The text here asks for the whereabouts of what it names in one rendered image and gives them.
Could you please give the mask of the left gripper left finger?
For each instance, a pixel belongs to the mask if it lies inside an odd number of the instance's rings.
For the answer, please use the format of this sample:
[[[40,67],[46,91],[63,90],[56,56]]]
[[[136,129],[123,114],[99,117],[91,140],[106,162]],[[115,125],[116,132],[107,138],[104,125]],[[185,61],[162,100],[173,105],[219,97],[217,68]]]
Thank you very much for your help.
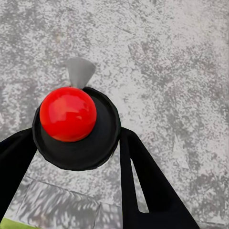
[[[0,142],[0,223],[37,150],[32,128]]]

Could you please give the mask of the insectifuge atomizer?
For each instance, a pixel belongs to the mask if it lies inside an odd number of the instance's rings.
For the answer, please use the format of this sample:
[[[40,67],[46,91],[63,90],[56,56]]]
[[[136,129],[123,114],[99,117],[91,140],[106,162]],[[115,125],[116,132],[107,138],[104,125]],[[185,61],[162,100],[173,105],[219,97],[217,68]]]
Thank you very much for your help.
[[[107,95],[86,87],[96,72],[91,61],[71,58],[67,65],[71,86],[58,88],[43,100],[33,119],[33,140],[45,160],[60,169],[97,169],[118,145],[118,110]]]

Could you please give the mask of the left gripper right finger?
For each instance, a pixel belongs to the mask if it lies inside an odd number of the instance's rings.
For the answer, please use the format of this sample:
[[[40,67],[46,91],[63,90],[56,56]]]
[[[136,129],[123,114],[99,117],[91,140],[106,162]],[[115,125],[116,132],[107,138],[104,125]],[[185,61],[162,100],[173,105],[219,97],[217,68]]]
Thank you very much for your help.
[[[200,229],[138,135],[120,131],[123,229]],[[149,213],[138,210],[133,161]]]

